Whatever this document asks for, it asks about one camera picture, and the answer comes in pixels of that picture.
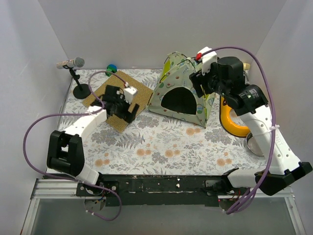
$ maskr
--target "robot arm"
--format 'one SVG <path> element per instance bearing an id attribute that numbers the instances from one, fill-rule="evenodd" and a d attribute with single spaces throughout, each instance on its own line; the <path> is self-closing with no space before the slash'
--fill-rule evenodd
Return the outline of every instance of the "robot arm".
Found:
<path id="1" fill-rule="evenodd" d="M 105 108 L 98 113 L 93 112 L 101 108 L 99 101 L 94 101 L 88 108 L 90 115 L 79 118 L 75 123 L 63 131 L 54 131 L 50 135 L 47 166 L 74 178 L 95 185 L 99 172 L 93 170 L 85 163 L 83 143 L 93 130 L 107 120 L 109 116 L 116 115 L 131 123 L 138 111 L 139 105 L 133 111 L 128 111 L 137 90 L 128 86 L 120 93 L 120 88 L 106 86 L 105 93 L 100 96 Z"/>
<path id="2" fill-rule="evenodd" d="M 246 124 L 268 160 L 272 116 L 268 101 L 256 85 L 246 85 L 243 63 L 236 57 L 218 58 L 216 52 L 202 57 L 208 47 L 199 51 L 196 60 L 202 62 L 202 70 L 190 75 L 198 97 L 213 92 L 226 100 L 237 116 Z M 292 152 L 278 128 L 269 172 L 260 186 L 267 195 L 274 195 L 294 181 L 312 171 L 310 163 L 301 162 Z M 263 174 L 262 169 L 234 169 L 224 174 L 229 188 L 256 185 Z"/>

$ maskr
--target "cardboard scratch pad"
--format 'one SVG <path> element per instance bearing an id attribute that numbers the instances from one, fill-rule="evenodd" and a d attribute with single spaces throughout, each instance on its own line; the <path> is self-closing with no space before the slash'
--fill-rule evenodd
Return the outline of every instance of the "cardboard scratch pad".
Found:
<path id="1" fill-rule="evenodd" d="M 148 104 L 153 91 L 121 71 L 117 71 L 116 74 L 123 78 L 126 82 L 128 82 L 129 85 L 135 87 L 138 90 L 137 95 L 133 99 L 133 102 L 129 108 L 129 111 L 131 112 L 134 109 L 135 104 L 139 104 L 139 109 L 136 114 L 136 116 L 138 116 L 146 108 L 146 105 Z M 97 96 L 104 94 L 107 85 L 124 88 L 123 82 L 114 75 L 112 75 L 108 78 L 108 80 L 105 83 L 101 85 L 101 87 L 99 87 L 95 91 L 95 94 Z M 94 102 L 94 100 L 95 97 L 91 94 L 83 101 L 83 105 L 89 107 L 90 104 Z M 112 126 L 115 130 L 117 130 L 119 133 L 122 133 L 128 125 L 126 121 L 118 118 L 115 115 L 109 117 L 106 122 L 110 126 Z"/>

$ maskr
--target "floral patterned surface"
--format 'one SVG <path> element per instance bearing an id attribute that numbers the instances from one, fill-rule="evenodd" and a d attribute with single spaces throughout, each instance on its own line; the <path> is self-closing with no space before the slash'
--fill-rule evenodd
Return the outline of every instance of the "floral patterned surface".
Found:
<path id="1" fill-rule="evenodd" d="M 87 83 L 95 71 L 78 70 L 81 83 Z M 161 70 L 122 71 L 152 90 L 161 73 Z M 96 90 L 106 79 L 104 73 L 97 74 L 91 86 Z M 75 86 L 73 83 L 65 113 L 86 111 L 82 101 L 72 94 Z M 62 117 L 58 129 L 65 129 L 77 119 Z M 234 167 L 265 166 L 265 159 L 249 152 L 244 142 L 245 139 L 234 137 L 221 127 L 217 95 L 206 129 L 145 110 L 122 134 L 102 123 L 84 143 L 84 152 L 87 163 L 105 174 L 219 175 Z"/>

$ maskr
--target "microphone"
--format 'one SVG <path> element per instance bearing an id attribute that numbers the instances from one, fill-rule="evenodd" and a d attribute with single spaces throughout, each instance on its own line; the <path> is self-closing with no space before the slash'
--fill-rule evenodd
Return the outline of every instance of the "microphone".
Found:
<path id="1" fill-rule="evenodd" d="M 69 69 L 73 67 L 81 68 L 82 66 L 84 66 L 84 64 L 85 64 L 85 61 L 83 58 L 76 57 L 73 60 L 65 60 L 65 61 L 57 63 L 57 68 L 58 69 Z"/>

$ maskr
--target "fabric tent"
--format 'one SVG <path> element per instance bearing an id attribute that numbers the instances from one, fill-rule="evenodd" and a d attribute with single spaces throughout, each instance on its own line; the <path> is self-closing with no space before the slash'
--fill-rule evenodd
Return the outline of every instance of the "fabric tent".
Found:
<path id="1" fill-rule="evenodd" d="M 201 69 L 194 59 L 179 52 L 168 54 L 148 110 L 206 127 L 215 94 L 197 97 L 189 75 Z"/>

